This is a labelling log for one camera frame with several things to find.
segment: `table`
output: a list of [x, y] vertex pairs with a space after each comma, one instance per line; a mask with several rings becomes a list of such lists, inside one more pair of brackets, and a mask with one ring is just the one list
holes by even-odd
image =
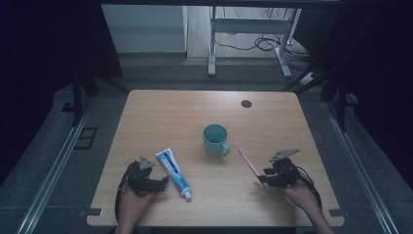
[[[249, 100], [250, 108], [242, 107]], [[205, 154], [203, 129], [218, 123], [228, 130], [232, 151], [226, 157]], [[172, 182], [160, 192], [140, 226], [311, 226], [307, 216], [277, 192], [258, 182], [238, 148], [261, 171], [271, 167], [277, 151], [299, 148], [290, 156], [316, 181], [323, 212], [333, 226], [344, 223], [331, 216], [340, 209], [300, 103], [287, 92], [131, 91], [114, 136], [88, 216], [89, 225], [117, 225], [114, 202], [128, 164], [144, 156], [156, 165], [153, 179], [167, 172], [155, 154], [171, 148], [192, 187], [192, 201], [178, 194]]]

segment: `gray floor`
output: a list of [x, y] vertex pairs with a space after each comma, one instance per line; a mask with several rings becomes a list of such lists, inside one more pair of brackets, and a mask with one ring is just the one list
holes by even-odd
[[[206, 59], [136, 58], [121, 55], [125, 79], [118, 82], [130, 89], [280, 91], [291, 82], [282, 77], [273, 58], [219, 59], [216, 77], [207, 76]], [[292, 70], [296, 77], [300, 70]], [[107, 233], [110, 227], [91, 227], [82, 215], [92, 202], [94, 191], [120, 120], [127, 94], [96, 79], [99, 93], [93, 98], [85, 128], [97, 128], [89, 150], [73, 149], [61, 176], [47, 201], [33, 233]], [[339, 138], [326, 104], [319, 99], [322, 86], [299, 95], [319, 154], [331, 180], [345, 217], [337, 233], [387, 233], [372, 206], [346, 147]], [[61, 112], [72, 101], [71, 86], [56, 92], [54, 108], [22, 156], [18, 165], [0, 188], [1, 233], [16, 233], [39, 191], [50, 167], [72, 130], [73, 114]], [[359, 124], [351, 108], [347, 109], [347, 136], [372, 184], [393, 218], [398, 233], [413, 233], [411, 224], [413, 193], [386, 155]], [[311, 231], [299, 227], [297, 233]], [[182, 229], [141, 228], [140, 233], [182, 233]], [[246, 228], [237, 230], [205, 229], [203, 233], [277, 233], [277, 229]]]

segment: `mug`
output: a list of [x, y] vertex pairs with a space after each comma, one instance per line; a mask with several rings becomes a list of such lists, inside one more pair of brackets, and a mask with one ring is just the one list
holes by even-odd
[[224, 157], [231, 152], [227, 143], [227, 130], [218, 124], [211, 124], [204, 129], [204, 148], [212, 157]]

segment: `human hand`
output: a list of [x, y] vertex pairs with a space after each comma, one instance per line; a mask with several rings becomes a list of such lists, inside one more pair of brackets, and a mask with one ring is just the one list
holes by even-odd
[[[306, 180], [313, 182], [307, 175], [301, 174], [301, 176]], [[304, 212], [319, 209], [316, 197], [309, 187], [300, 179], [298, 179], [292, 186], [278, 188], [278, 190], [285, 195], [292, 204], [301, 208]]]
[[155, 197], [155, 193], [147, 193], [144, 196], [136, 196], [131, 187], [125, 183], [121, 192], [119, 206], [119, 223], [116, 234], [132, 234], [139, 218]]
[[[313, 182], [307, 175], [301, 174], [301, 176]], [[298, 179], [292, 186], [278, 188], [278, 190], [283, 193], [292, 204], [301, 208], [307, 214], [318, 234], [334, 234], [334, 230], [328, 224], [324, 213], [319, 208], [316, 197], [303, 181]]]

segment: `blue label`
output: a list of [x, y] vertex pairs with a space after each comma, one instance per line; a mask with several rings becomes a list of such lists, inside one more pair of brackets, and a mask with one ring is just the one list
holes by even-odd
[[172, 162], [172, 160], [170, 159], [169, 154], [168, 154], [167, 152], [164, 152], [164, 156], [165, 156], [165, 158], [168, 160], [168, 162], [169, 162], [170, 166], [172, 167], [173, 171], [174, 171], [176, 174], [178, 174], [179, 171], [178, 171], [178, 169], [175, 167], [175, 164], [174, 164], [174, 163]]

